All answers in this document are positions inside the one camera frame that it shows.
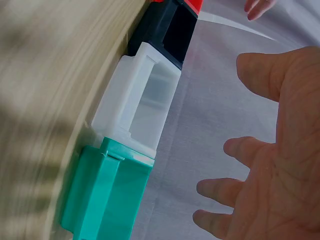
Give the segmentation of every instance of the skin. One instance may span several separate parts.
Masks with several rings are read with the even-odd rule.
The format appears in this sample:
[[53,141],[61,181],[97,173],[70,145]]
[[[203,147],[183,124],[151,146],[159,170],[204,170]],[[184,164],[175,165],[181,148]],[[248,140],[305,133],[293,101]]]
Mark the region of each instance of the skin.
[[248,19],[256,20],[260,18],[266,11],[271,9],[277,0],[247,0],[244,11],[248,14]]
[[229,139],[223,149],[250,168],[246,181],[206,179],[197,191],[233,214],[198,210],[193,220],[223,240],[319,240],[320,48],[244,53],[236,65],[250,91],[279,102],[276,142]]

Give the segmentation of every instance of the stacked plastic bins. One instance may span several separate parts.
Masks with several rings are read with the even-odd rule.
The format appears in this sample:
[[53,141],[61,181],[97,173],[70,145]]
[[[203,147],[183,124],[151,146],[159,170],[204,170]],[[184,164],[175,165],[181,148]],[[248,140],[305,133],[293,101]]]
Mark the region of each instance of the stacked plastic bins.
[[74,240],[130,238],[201,3],[152,2],[133,34],[91,123],[100,147],[83,149],[68,193]]

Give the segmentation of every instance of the teal plastic block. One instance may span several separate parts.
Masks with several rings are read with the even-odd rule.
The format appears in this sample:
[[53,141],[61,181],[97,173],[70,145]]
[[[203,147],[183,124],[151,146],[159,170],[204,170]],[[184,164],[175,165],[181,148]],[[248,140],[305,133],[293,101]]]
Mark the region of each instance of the teal plastic block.
[[61,225],[73,240],[128,240],[154,160],[109,138],[86,146]]

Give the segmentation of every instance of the white cloth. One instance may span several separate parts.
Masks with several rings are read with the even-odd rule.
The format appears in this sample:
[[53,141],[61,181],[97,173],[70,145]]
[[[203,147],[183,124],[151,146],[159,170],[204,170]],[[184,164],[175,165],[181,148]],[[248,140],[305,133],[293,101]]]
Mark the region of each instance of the white cloth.
[[232,213],[232,208],[198,195],[196,184],[206,178],[245,180],[249,170],[223,153],[223,143],[241,136],[274,142],[278,108],[277,103],[254,95],[238,80],[237,55],[287,52],[320,43],[320,2],[279,1],[254,22],[246,19],[244,0],[204,1],[204,12],[274,40],[198,21],[132,240],[212,240],[212,235],[193,223],[193,212]]

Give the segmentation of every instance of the wooden surface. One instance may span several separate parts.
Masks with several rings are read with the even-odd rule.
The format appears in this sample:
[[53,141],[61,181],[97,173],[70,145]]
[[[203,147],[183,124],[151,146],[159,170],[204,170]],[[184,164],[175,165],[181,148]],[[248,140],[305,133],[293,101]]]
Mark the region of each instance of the wooden surface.
[[0,0],[0,240],[72,238],[70,159],[146,2]]

